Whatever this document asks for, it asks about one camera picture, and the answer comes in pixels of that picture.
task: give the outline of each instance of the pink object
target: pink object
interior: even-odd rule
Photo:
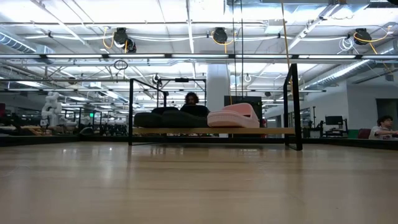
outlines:
[[[207,124],[212,128],[237,127],[259,128],[260,122],[249,103],[239,103],[224,107],[221,111],[209,113]]]

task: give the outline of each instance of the white pipe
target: white pipe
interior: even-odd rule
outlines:
[[[47,14],[51,15],[57,22],[62,26],[66,31],[68,31],[72,36],[76,37],[78,40],[80,40],[81,43],[84,45],[89,45],[86,41],[84,41],[82,38],[80,38],[74,31],[72,31],[69,27],[67,27],[60,19],[58,19],[54,14],[52,14],[49,10],[47,10],[41,2],[37,2],[36,0],[30,0],[32,3],[34,3],[37,7],[41,8],[41,10],[45,11]]]

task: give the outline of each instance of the dark hair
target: dark hair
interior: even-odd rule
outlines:
[[[187,95],[185,96],[185,103],[188,103],[188,98],[192,96],[193,99],[195,100],[195,103],[199,103],[199,97],[196,95],[196,93],[190,92],[187,93]]]
[[[387,116],[382,116],[381,118],[379,118],[379,119],[377,120],[377,125],[378,125],[378,126],[381,126],[381,123],[382,123],[382,122],[385,122],[385,121],[388,120],[388,119],[390,119],[390,120],[392,121],[392,116],[389,116],[389,115],[387,115]]]

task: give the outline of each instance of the computer monitor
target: computer monitor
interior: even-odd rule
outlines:
[[[342,116],[326,116],[325,121],[326,125],[343,125]]]

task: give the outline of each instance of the fluorescent light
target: fluorescent light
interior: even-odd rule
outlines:
[[[38,89],[26,89],[26,88],[20,88],[20,89],[6,89],[8,91],[40,91]]]
[[[40,58],[39,55],[36,54],[15,54],[15,55],[0,55],[0,58]]]
[[[237,58],[286,58],[286,55],[263,55],[263,54],[249,54],[249,55],[236,55]]]
[[[31,87],[41,87],[42,85],[38,84],[37,82],[27,82],[27,81],[19,81],[18,83],[23,85],[28,85]]]
[[[172,58],[228,58],[228,54],[172,54]]]
[[[44,89],[43,91],[74,91],[72,89]]]
[[[111,54],[110,58],[164,58],[164,54]]]
[[[79,97],[79,96],[68,96],[69,98],[77,101],[86,101],[87,99],[84,97]]]
[[[355,58],[356,55],[300,55],[300,59],[347,59]]]
[[[112,92],[112,91],[107,91],[105,94],[107,94],[108,96],[110,96],[110,97],[112,97],[114,99],[119,98],[119,96],[116,93]]]
[[[262,102],[283,102],[283,100],[261,100]]]
[[[109,54],[108,50],[106,49],[100,49],[101,51],[105,51],[107,54]]]
[[[398,59],[398,55],[363,55],[363,59]]]
[[[264,103],[263,106],[283,106],[283,103]]]
[[[78,54],[70,54],[70,55],[52,55],[48,54],[48,58],[102,58],[102,55],[97,54],[87,54],[87,55],[78,55]]]

